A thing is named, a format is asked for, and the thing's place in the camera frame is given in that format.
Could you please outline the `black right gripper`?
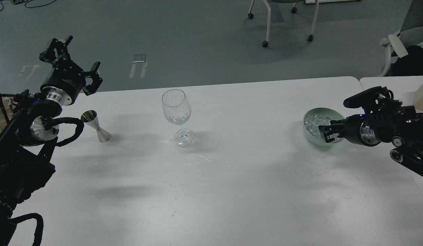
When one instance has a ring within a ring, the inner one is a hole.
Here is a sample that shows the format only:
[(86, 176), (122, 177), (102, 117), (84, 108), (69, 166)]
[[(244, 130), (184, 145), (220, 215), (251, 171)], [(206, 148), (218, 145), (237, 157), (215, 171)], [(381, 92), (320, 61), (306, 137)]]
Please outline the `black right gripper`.
[[(346, 108), (362, 108), (365, 114), (382, 114), (395, 109), (393, 92), (382, 86), (375, 86), (346, 98), (343, 105)], [(341, 120), (331, 120), (330, 125), (319, 125), (318, 129), (322, 140), (327, 144), (342, 141), (344, 138), (353, 144), (368, 147), (374, 147), (381, 143), (374, 131), (367, 125), (366, 117), (363, 114), (351, 115)]]

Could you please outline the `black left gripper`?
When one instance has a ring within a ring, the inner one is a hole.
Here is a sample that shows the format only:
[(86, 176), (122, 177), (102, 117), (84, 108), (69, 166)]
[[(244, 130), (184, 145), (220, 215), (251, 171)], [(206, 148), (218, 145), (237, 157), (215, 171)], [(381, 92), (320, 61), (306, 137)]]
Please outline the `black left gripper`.
[[(84, 71), (77, 64), (71, 64), (68, 45), (73, 36), (68, 36), (64, 41), (53, 38), (47, 49), (39, 54), (39, 60), (52, 65), (52, 70), (40, 87), (41, 93), (48, 95), (56, 90), (63, 95), (63, 105), (72, 105), (81, 90), (86, 96), (93, 95), (101, 86), (103, 79), (98, 73), (100, 61), (93, 64), (90, 71)], [(85, 79), (91, 79), (90, 84), (85, 84)]]

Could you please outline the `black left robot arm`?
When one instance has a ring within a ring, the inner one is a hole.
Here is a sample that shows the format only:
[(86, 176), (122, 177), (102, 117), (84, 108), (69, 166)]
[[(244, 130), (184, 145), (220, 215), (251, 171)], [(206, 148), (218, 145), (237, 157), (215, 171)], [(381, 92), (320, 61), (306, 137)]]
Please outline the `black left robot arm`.
[(13, 218), (18, 204), (43, 188), (55, 173), (51, 158), (56, 147), (75, 141), (84, 129), (79, 118), (60, 117), (63, 106), (72, 105), (80, 92), (97, 92), (103, 79), (100, 62), (85, 71), (68, 52), (73, 40), (52, 39), (39, 60), (52, 65), (52, 71), (38, 93), (0, 94), (0, 109), (6, 126), (0, 134), (0, 246), (7, 246), (21, 222), (35, 219), (34, 246), (43, 236), (43, 217), (29, 213)]

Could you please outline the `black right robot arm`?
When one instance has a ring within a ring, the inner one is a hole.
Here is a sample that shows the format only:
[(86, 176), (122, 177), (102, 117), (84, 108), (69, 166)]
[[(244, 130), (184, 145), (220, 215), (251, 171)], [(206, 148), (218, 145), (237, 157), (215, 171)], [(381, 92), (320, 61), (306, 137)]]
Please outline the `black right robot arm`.
[(362, 108), (364, 113), (319, 126), (325, 142), (344, 138), (368, 147), (392, 143), (391, 159), (423, 177), (423, 113), (417, 113), (414, 106), (403, 106), (391, 90), (381, 86), (349, 97), (343, 104)]

